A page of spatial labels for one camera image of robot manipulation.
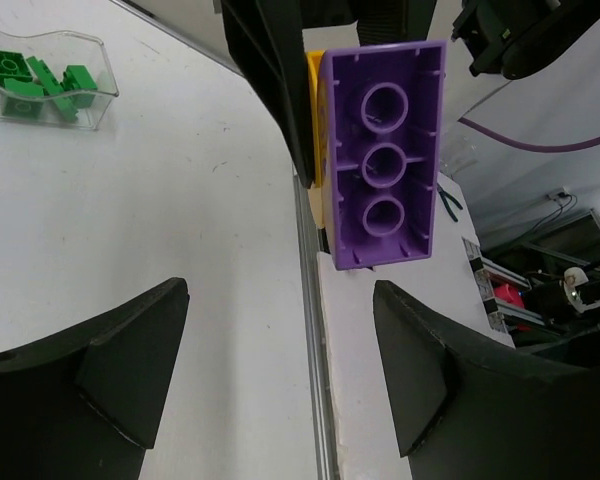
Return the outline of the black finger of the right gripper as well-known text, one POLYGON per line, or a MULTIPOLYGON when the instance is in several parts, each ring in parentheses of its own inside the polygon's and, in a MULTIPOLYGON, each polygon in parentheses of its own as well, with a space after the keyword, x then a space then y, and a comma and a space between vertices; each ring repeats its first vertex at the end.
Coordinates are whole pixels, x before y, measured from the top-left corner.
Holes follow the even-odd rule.
POLYGON ((315 179, 308 65, 297 1, 222 3, 229 54, 278 124, 302 185, 315 179))

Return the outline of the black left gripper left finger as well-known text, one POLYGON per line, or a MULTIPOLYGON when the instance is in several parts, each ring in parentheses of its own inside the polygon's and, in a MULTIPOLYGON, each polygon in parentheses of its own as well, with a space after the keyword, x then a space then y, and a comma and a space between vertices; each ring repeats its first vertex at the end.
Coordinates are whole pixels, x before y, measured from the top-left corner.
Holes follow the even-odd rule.
POLYGON ((0 352, 0 479, 136 479, 155 445, 189 294, 171 278, 0 352))

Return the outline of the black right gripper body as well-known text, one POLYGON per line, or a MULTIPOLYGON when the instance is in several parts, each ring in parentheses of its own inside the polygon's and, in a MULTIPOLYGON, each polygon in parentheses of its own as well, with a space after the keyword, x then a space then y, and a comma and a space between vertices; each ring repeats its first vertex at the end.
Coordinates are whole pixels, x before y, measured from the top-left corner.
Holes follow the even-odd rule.
POLYGON ((304 28, 356 25, 362 46, 425 40, 436 0, 300 1, 304 28))

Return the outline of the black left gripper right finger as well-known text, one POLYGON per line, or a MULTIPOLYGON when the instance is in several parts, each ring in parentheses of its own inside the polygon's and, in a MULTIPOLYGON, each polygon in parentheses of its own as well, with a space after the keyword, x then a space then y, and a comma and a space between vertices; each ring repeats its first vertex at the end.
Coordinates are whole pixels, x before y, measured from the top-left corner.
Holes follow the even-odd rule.
POLYGON ((600 331, 525 351, 378 281, 373 316, 415 479, 600 479, 600 331))

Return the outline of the yellow curved lego brick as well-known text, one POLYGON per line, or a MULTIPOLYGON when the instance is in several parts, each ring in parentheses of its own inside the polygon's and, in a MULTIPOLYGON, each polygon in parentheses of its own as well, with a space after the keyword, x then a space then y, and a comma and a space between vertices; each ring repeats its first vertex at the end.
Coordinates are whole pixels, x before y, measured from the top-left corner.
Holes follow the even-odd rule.
POLYGON ((325 50, 309 51, 309 87, 314 140, 315 185, 331 185, 331 145, 333 127, 333 75, 325 50))

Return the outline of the purple lego brick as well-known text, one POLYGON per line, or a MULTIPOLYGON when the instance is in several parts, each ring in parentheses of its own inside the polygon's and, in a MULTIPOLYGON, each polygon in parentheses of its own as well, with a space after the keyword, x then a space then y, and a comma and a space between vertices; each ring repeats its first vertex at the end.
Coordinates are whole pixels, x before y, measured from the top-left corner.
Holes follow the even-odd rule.
POLYGON ((445 60, 440 40, 323 54, 321 193, 336 269, 430 257, 445 60))

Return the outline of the green printed lego brick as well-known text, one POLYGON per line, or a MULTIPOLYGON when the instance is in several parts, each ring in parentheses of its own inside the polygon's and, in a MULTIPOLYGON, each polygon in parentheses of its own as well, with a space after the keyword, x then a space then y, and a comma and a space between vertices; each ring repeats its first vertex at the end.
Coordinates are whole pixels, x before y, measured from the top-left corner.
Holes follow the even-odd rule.
POLYGON ((3 85, 6 79, 21 82, 33 80, 29 66, 21 53, 0 50, 0 85, 3 85))

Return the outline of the small green lego brick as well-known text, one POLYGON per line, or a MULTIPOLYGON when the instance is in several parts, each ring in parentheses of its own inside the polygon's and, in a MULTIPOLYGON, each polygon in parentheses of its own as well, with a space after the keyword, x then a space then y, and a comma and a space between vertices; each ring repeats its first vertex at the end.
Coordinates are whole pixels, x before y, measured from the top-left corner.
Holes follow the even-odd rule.
POLYGON ((72 101, 78 109, 90 108, 95 98, 90 91, 98 90, 97 83, 84 65, 68 65, 63 72, 61 86, 65 92, 85 90, 85 93, 80 92, 72 97, 72 101))

